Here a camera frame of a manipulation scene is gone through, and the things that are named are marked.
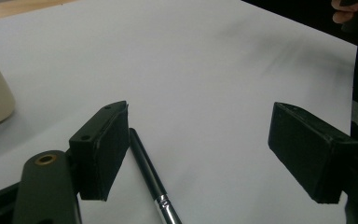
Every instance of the table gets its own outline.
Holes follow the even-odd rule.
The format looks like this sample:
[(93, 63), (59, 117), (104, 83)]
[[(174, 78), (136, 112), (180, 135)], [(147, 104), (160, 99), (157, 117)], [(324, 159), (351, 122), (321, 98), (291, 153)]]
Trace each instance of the table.
[(0, 18), (72, 1), (75, 0), (0, 0)]
[[(127, 100), (185, 223), (344, 223), (312, 201), (270, 151), (274, 102), (345, 133), (356, 47), (234, 0), (76, 1), (0, 20), (0, 69), (17, 100), (0, 125), (0, 189)], [(106, 203), (84, 223), (159, 223), (128, 151)]]

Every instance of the pen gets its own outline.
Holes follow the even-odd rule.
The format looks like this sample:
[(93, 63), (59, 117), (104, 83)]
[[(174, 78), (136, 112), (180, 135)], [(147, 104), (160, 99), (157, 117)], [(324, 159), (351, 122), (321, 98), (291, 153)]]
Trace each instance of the pen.
[(149, 188), (150, 194), (155, 201), (162, 222), (165, 224), (182, 224), (182, 221), (179, 219), (179, 216), (176, 214), (170, 199), (167, 196), (167, 191), (162, 185), (152, 162), (147, 156), (138, 133), (132, 128), (130, 128), (130, 146), (132, 154), (141, 169), (146, 185)]

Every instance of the hand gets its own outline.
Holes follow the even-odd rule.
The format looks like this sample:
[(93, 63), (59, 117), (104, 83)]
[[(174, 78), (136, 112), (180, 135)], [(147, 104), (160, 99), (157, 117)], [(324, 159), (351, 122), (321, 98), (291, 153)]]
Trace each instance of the hand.
[(340, 2), (341, 0), (332, 0), (331, 2), (331, 6), (337, 10), (333, 16), (333, 21), (335, 23), (350, 21), (353, 18), (354, 13), (358, 11), (358, 3), (348, 7), (341, 7), (339, 5)]

